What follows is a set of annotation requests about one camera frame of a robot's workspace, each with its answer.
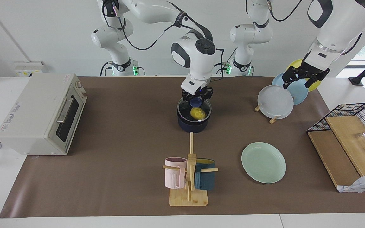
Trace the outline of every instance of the oven door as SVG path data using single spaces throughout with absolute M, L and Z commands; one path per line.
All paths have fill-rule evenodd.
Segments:
M 68 153 L 83 108 L 84 101 L 75 91 L 75 88 L 71 87 L 49 133 L 49 139 L 61 152 L 57 155 L 66 155 Z

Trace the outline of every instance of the oven handle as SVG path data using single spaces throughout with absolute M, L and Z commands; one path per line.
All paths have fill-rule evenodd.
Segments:
M 74 98 L 71 97 L 70 99 L 68 99 L 66 101 L 66 103 L 64 104 L 64 107 L 57 119 L 57 123 L 64 123 L 64 121 L 66 121 L 67 115 L 68 115 L 68 111 L 70 110 L 71 105 L 73 104 Z

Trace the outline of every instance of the pink mug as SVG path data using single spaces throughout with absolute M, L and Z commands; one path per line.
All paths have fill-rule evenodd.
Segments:
M 165 169 L 164 185 L 170 189 L 184 188 L 187 159 L 183 157 L 168 157 L 165 159 L 165 165 L 178 167 L 180 171 Z

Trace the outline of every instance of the dark teal mug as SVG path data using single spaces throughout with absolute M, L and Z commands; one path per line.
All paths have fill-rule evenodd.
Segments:
M 208 158 L 198 158 L 195 165 L 195 188 L 212 190 L 215 187 L 215 172 L 201 172 L 201 169 L 215 168 L 215 161 Z

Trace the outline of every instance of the white plate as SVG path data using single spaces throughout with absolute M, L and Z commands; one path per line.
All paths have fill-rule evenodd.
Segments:
M 291 93 L 279 85 L 264 87 L 257 97 L 257 104 L 266 117 L 277 120 L 288 117 L 294 108 Z

